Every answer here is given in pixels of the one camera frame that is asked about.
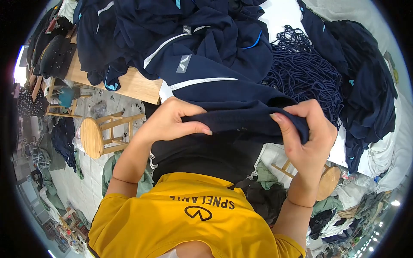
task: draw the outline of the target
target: woman's right hand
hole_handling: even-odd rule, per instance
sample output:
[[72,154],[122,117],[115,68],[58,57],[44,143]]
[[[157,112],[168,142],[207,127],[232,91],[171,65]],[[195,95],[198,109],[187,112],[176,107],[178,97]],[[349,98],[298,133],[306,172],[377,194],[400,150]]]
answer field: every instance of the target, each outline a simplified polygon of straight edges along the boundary
[[270,115],[280,126],[285,154],[303,178],[321,176],[337,138],[336,127],[325,118],[315,99],[285,107],[284,110],[292,115],[304,117],[310,128],[309,140],[302,145],[297,129],[286,116],[280,113]]

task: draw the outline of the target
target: hand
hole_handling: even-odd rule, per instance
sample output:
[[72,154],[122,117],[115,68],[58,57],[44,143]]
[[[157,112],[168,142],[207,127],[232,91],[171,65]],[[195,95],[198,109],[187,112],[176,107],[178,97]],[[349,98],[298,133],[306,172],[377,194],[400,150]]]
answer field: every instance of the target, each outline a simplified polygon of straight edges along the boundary
[[170,141],[193,133],[212,135],[208,126],[201,122],[182,123],[181,117],[206,113],[200,106],[190,104],[176,97],[168,98],[142,125],[136,134],[150,144],[156,141]]
[[315,99],[284,108],[292,115],[305,117],[310,128],[309,141],[302,145],[294,124],[280,113],[271,114],[278,123],[284,141],[284,150],[291,164],[304,178],[321,176],[323,166],[337,138],[337,129],[325,118]]

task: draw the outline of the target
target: yellow shirt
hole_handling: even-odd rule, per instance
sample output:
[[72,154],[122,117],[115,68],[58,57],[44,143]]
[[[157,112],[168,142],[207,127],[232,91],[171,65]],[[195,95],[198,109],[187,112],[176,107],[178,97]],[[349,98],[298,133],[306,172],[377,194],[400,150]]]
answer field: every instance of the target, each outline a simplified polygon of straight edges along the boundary
[[163,175],[140,198],[108,194],[88,235],[95,257],[157,257],[198,240],[215,258],[299,258],[304,249],[272,234],[241,189],[228,181],[192,173]]

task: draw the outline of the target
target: dark blue clothing pile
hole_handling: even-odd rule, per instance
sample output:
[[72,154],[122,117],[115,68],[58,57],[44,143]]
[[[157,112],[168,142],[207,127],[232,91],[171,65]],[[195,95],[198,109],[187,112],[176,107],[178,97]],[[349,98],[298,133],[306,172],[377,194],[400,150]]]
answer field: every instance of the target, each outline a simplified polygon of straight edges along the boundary
[[264,0],[82,2],[77,47],[90,82],[103,78],[116,90],[117,77],[133,66],[148,79],[164,80],[177,98],[209,111],[183,121],[201,121],[239,140],[282,143],[269,116],[280,112],[307,142],[305,119],[282,109],[296,101],[258,84],[272,65],[268,30],[258,21]]
[[363,25],[349,20],[323,22],[301,0],[298,3],[314,48],[343,77],[340,119],[347,130],[346,162],[353,173],[368,144],[394,132],[397,92],[392,75],[377,41]]
[[70,117],[62,117],[52,129],[54,149],[63,156],[69,167],[76,173],[75,149],[72,144],[75,137],[75,125]]

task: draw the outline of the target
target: ceiling light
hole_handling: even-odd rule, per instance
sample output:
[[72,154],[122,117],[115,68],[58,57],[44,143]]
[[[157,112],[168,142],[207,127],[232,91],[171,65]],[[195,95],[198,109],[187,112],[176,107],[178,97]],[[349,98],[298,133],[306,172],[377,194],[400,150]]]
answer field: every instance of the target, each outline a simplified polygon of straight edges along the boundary
[[400,205],[400,202],[399,202],[398,200],[395,200],[395,201],[392,201],[391,204],[392,204],[393,206],[399,206],[399,205]]

